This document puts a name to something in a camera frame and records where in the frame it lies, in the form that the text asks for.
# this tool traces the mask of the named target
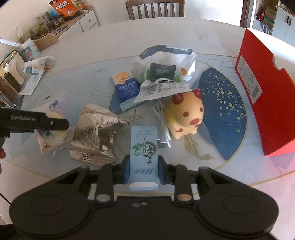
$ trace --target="orange snack bag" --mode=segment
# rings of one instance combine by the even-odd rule
[[[53,0],[49,4],[65,19],[73,17],[76,13],[79,15],[77,7],[71,0]]]

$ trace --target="red ear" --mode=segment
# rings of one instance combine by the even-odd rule
[[[193,93],[197,98],[201,99],[201,89],[196,88],[195,90],[193,90]]]
[[[175,105],[179,105],[179,104],[181,104],[182,101],[183,101],[183,95],[182,95],[182,93],[174,94],[174,95],[172,96],[172,99],[173,99],[173,103],[174,103]]]

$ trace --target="white wall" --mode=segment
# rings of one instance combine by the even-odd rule
[[[48,9],[50,0],[9,0],[0,9],[0,36],[16,40],[15,28],[32,13]],[[125,0],[86,0],[96,11],[100,25],[129,20]],[[239,26],[243,0],[185,0],[185,17],[200,17]],[[0,60],[13,48],[0,43]]]

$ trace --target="small cardboard box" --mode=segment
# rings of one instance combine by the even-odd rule
[[[275,18],[276,18],[276,10],[273,10],[270,7],[266,7],[263,23],[272,29],[273,24],[275,22]]]
[[[295,152],[295,48],[246,29],[235,69],[252,105],[265,156]]]

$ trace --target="finger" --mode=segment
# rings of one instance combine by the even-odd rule
[[[3,148],[0,150],[0,158],[5,158],[6,153],[4,152]]]

